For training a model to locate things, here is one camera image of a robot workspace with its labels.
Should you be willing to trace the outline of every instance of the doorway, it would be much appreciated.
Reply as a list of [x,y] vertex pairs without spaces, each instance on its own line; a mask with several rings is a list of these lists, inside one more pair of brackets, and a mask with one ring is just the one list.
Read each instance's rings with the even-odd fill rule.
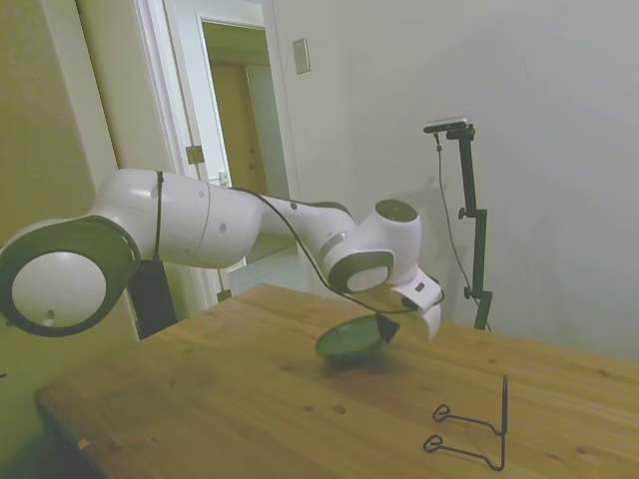
[[[288,199],[289,182],[264,29],[203,22],[228,170],[207,165],[209,181]],[[267,282],[300,288],[303,271],[293,238],[260,234],[229,269],[231,291]]]

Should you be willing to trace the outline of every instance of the light switch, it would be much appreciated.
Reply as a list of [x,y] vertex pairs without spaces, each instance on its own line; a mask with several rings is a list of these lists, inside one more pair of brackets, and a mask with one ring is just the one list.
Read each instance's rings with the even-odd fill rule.
[[309,59],[309,46],[306,38],[300,38],[293,42],[293,55],[296,59],[296,70],[298,75],[311,70],[311,60]]

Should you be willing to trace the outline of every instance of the black cable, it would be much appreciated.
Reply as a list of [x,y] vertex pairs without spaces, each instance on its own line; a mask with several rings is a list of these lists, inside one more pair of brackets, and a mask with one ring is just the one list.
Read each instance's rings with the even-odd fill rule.
[[[441,202],[443,203],[443,209],[446,212],[446,225],[448,226],[448,237],[450,238],[450,245],[452,246],[452,252],[455,255],[455,260],[457,261],[457,264],[459,265],[459,269],[461,269],[461,273],[463,274],[463,278],[466,281],[466,286],[468,286],[469,291],[472,291],[472,287],[470,287],[470,280],[468,280],[468,274],[466,274],[466,270],[463,268],[463,265],[461,264],[461,260],[459,259],[459,254],[457,253],[457,247],[455,246],[455,241],[452,237],[452,226],[450,225],[450,214],[448,213],[448,203],[446,202],[446,195],[443,192],[443,179],[441,178],[442,147],[441,147],[441,143],[439,142],[439,134],[433,133],[433,136],[435,137],[435,141],[437,142],[437,156],[439,158],[439,191],[441,192]],[[479,302],[477,301],[477,299],[474,296],[471,296],[471,297],[472,297],[472,300],[475,302],[477,308],[479,308]],[[488,328],[490,332],[492,332],[492,328],[490,327],[490,324],[488,324],[488,321],[486,321],[486,327]]]
[[[343,297],[345,299],[348,299],[349,301],[352,301],[352,302],[354,302],[356,304],[359,304],[360,306],[363,306],[366,309],[370,309],[371,311],[373,311],[376,314],[403,314],[403,313],[407,313],[407,312],[416,312],[416,309],[396,309],[396,310],[392,310],[392,311],[382,311],[382,310],[379,310],[379,309],[375,309],[372,306],[369,306],[368,304],[360,301],[359,299],[355,299],[354,297],[351,297],[351,296],[349,296],[347,294],[344,294],[342,292],[337,291],[336,289],[333,289],[330,286],[330,284],[328,284],[328,282],[326,282],[326,280],[323,278],[323,275],[321,274],[320,269],[316,265],[316,262],[314,261],[311,253],[307,250],[307,247],[302,242],[302,239],[300,238],[298,233],[295,231],[295,229],[289,223],[289,221],[286,219],[286,217],[282,214],[282,212],[280,212],[280,210],[278,210],[276,207],[274,207],[271,204],[271,202],[269,202],[262,195],[259,195],[257,193],[251,192],[249,190],[245,190],[243,188],[232,188],[232,190],[236,190],[238,192],[243,192],[243,193],[248,193],[249,195],[252,195],[252,196],[256,197],[258,200],[260,200],[262,203],[264,203],[266,206],[268,206],[271,210],[273,210],[273,212],[276,215],[278,215],[278,217],[280,217],[280,220],[282,220],[284,222],[284,224],[287,226],[289,231],[291,231],[291,234],[293,235],[293,238],[295,238],[295,240],[298,242],[298,244],[302,248],[302,251],[304,252],[304,254],[307,257],[307,259],[309,260],[309,262],[311,263],[311,266],[313,267],[313,270],[316,272],[316,275],[318,276],[319,280],[321,281],[321,284],[323,284],[324,287],[326,289],[328,289],[329,291],[334,292],[335,294],[337,294],[337,295],[339,295],[339,296],[341,296],[341,297]],[[442,301],[443,301],[443,291],[441,292],[441,298],[439,299],[439,301],[436,304],[439,304]]]
[[160,229],[162,227],[162,183],[164,182],[164,173],[158,174],[158,219],[156,222],[156,245],[153,249],[153,261],[160,260]]

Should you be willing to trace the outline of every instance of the black tripod pole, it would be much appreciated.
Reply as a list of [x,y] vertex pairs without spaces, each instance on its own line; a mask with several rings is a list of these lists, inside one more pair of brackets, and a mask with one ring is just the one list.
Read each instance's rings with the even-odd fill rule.
[[463,179],[463,195],[465,208],[459,210],[459,219],[475,219],[475,245],[472,261],[472,288],[464,288],[466,298],[473,297],[477,300],[477,316],[474,327],[485,329],[488,321],[488,313],[492,302],[492,292],[483,289],[484,262],[486,257],[486,223],[488,220],[487,210],[477,209],[477,197],[475,195],[475,177],[472,168],[472,152],[470,142],[475,138],[475,129],[472,124],[465,128],[450,130],[446,133],[449,140],[459,142],[459,154],[461,156],[461,176]]

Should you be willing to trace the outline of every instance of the black wire stand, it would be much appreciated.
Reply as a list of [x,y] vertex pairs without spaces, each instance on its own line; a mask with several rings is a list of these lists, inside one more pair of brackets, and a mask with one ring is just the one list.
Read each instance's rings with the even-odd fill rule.
[[458,421],[472,422],[474,424],[481,424],[488,427],[496,436],[501,438],[501,463],[499,465],[492,462],[488,456],[478,454],[472,451],[464,451],[463,449],[457,449],[444,445],[443,438],[438,434],[433,434],[426,442],[423,443],[423,450],[428,453],[437,452],[439,450],[450,451],[457,454],[463,454],[464,456],[476,457],[482,459],[488,464],[488,467],[493,471],[503,471],[506,467],[506,433],[508,432],[508,376],[503,376],[503,388],[501,391],[501,430],[498,431],[492,424],[479,419],[473,419],[471,417],[456,416],[450,414],[450,408],[446,404],[440,404],[432,413],[432,419],[435,422],[442,422],[446,419],[456,419]]

